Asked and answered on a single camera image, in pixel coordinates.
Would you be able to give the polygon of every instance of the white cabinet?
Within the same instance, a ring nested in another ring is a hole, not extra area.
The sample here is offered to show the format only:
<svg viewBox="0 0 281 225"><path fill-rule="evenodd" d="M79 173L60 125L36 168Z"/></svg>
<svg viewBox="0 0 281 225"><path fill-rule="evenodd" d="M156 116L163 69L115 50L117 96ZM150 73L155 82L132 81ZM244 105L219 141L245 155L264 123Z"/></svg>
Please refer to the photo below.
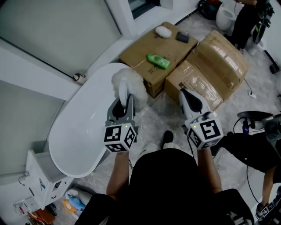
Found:
<svg viewBox="0 0 281 225"><path fill-rule="evenodd" d="M57 169L49 152L35 154L29 150L26 171L25 185L41 209L61 198L74 179Z"/></svg>

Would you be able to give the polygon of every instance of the white fluffy pompom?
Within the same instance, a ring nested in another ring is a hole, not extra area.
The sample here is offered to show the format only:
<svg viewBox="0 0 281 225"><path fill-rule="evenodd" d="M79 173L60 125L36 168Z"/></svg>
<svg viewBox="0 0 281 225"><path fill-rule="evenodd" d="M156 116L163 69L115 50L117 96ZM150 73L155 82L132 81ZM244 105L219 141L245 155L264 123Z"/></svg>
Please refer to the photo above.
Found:
<svg viewBox="0 0 281 225"><path fill-rule="evenodd" d="M172 31L168 28L166 28L165 26L158 26L155 29L155 32L164 38L170 38L172 36Z"/></svg>
<svg viewBox="0 0 281 225"><path fill-rule="evenodd" d="M131 68L119 70L112 76L112 84L116 98L119 97L119 85L122 80L126 81L129 93L134 97L134 107L136 112L141 111L148 101L148 94L144 86L144 79Z"/></svg>

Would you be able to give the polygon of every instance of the green bottle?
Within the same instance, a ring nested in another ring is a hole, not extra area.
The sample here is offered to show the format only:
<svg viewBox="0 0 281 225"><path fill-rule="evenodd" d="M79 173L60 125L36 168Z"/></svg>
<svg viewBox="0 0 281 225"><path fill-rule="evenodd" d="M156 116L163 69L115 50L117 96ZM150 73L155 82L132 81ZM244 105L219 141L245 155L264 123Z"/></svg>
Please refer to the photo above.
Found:
<svg viewBox="0 0 281 225"><path fill-rule="evenodd" d="M159 55L150 55L150 54L147 54L148 56L148 60L155 63L156 65L166 69L169 67L170 65L170 61L167 60L167 59L164 59L163 57L159 56Z"/></svg>

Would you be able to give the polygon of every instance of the bottle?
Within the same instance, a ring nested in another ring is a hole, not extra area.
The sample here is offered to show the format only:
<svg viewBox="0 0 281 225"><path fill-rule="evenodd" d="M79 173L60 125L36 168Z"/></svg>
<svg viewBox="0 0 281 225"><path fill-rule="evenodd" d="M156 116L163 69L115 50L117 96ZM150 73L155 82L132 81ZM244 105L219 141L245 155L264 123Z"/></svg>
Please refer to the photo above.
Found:
<svg viewBox="0 0 281 225"><path fill-rule="evenodd" d="M164 59L163 57L159 56L159 55L150 55L147 54L148 60L150 62L155 63L156 65L166 69L169 67L169 65L171 64L171 62L167 59Z"/></svg>

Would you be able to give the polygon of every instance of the marble floor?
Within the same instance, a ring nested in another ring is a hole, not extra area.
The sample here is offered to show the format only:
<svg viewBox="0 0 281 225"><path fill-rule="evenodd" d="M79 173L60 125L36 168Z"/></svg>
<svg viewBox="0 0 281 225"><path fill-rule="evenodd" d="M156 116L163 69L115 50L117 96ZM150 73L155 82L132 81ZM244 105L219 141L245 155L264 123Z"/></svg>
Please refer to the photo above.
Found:
<svg viewBox="0 0 281 225"><path fill-rule="evenodd" d="M218 30L215 21L206 20L197 13L182 21L178 27L199 41L203 40L212 30ZM232 131L239 112L259 110L277 114L281 110L281 102L277 97L275 87L275 76L270 73L268 68L269 60L262 53L253 58L244 50L243 55L250 65L246 80L257 99L248 96L249 87L243 81L236 92L216 110L224 134ZM135 121L140 128L137 143L132 146L130 151L130 160L133 165L144 144L154 142L159 145L166 130L173 132L176 144L185 152L191 153L187 138L181 128L184 117L179 107L164 92L155 99L150 97L148 107L136 114ZM237 125L235 131L241 132L241 125ZM105 193L114 166L114 158L114 154L111 154L94 172L84 178L75 179L73 183L83 185L97 193ZM221 149L215 157L215 164L222 180L223 189L239 189L245 183L246 166L225 149ZM63 209L62 200L56 201L55 205L58 215L54 224L75 223L75 219Z"/></svg>

